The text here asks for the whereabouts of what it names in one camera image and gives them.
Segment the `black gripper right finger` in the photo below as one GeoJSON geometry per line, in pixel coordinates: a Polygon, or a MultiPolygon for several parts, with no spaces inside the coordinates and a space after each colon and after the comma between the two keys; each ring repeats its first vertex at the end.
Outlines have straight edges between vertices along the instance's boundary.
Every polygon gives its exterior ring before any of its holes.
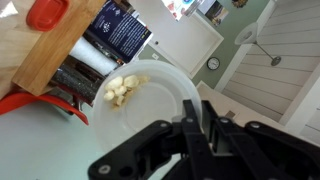
{"type": "Polygon", "coordinates": [[[274,166],[257,142],[232,119],[219,116],[209,101],[202,102],[201,126],[212,144],[217,180],[270,180],[274,166]]]}

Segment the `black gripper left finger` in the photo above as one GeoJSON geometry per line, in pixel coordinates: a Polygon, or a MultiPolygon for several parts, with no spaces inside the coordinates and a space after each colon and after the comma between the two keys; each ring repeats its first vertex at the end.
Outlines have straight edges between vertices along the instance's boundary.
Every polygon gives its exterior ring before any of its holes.
{"type": "Polygon", "coordinates": [[[182,119],[182,130],[187,145],[194,180],[213,180],[210,170],[211,153],[206,137],[201,132],[196,111],[191,100],[183,101],[185,116],[182,119]]]}

